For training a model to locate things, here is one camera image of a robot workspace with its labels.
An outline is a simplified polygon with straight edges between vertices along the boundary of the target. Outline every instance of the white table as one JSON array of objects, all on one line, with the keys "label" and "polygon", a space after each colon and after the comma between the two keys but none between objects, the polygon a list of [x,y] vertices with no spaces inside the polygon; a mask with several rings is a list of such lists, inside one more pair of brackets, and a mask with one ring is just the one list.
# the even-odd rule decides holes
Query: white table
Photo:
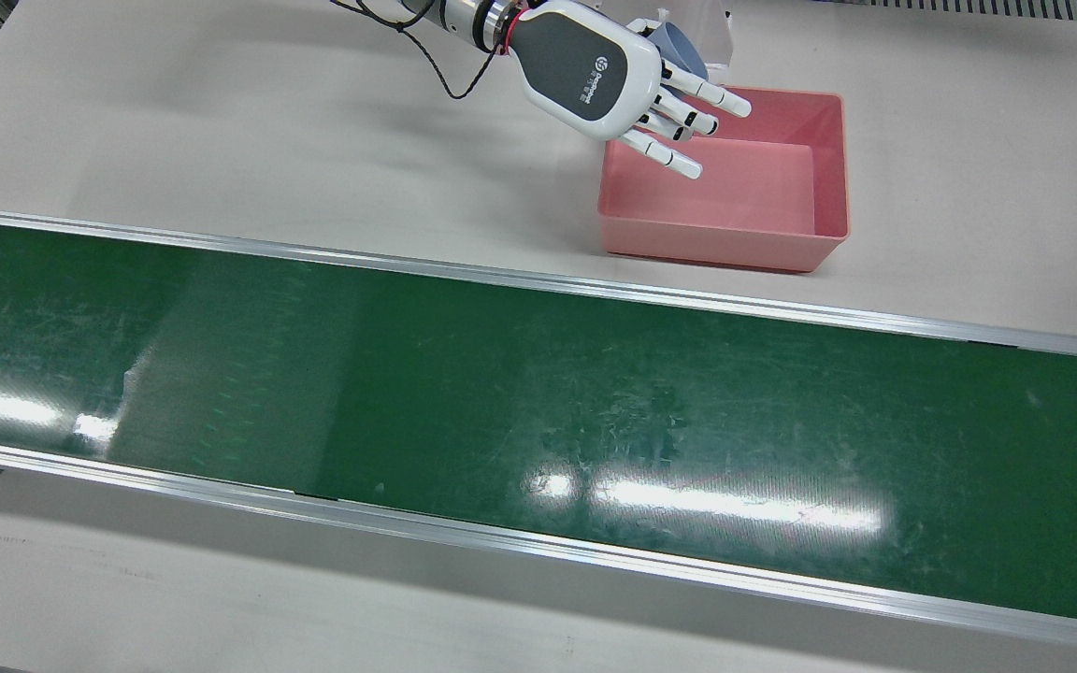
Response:
[{"label": "white table", "polygon": [[23,3],[0,210],[1077,336],[1077,22],[744,0],[735,42],[736,82],[845,97],[854,233],[811,276],[607,255],[601,148],[516,65],[448,102],[322,0]]}]

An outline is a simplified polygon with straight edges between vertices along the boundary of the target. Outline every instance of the robotic hand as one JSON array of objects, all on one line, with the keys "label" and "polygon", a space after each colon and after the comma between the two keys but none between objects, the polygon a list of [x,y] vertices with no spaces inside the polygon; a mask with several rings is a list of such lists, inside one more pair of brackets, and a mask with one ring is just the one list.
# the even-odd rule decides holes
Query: robotic hand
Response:
[{"label": "robotic hand", "polygon": [[711,136],[718,120],[677,94],[744,117],[751,102],[662,57],[646,39],[657,22],[616,25],[574,0],[401,0],[444,30],[484,52],[513,51],[521,65],[527,98],[596,140],[618,139],[646,157],[696,180],[701,166],[655,140],[653,131],[683,141],[694,131]]}]

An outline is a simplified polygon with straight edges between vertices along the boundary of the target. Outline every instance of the pink plastic bin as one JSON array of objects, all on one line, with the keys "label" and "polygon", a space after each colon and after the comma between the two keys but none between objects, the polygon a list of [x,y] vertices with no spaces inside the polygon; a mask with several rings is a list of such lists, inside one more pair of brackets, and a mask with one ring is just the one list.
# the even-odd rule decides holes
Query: pink plastic bin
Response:
[{"label": "pink plastic bin", "polygon": [[850,234],[842,101],[833,94],[730,88],[744,120],[676,145],[688,180],[617,141],[605,146],[601,229],[610,252],[809,272]]}]

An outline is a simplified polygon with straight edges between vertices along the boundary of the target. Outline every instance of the conveyor belt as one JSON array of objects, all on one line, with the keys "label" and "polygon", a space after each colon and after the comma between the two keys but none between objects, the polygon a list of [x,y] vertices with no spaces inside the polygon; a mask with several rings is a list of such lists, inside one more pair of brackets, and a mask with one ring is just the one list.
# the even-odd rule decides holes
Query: conveyor belt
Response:
[{"label": "conveyor belt", "polygon": [[828,0],[876,8],[999,14],[1005,17],[1068,18],[1077,20],[1077,0]]},{"label": "conveyor belt", "polygon": [[0,446],[1077,618],[1077,357],[0,226]]}]

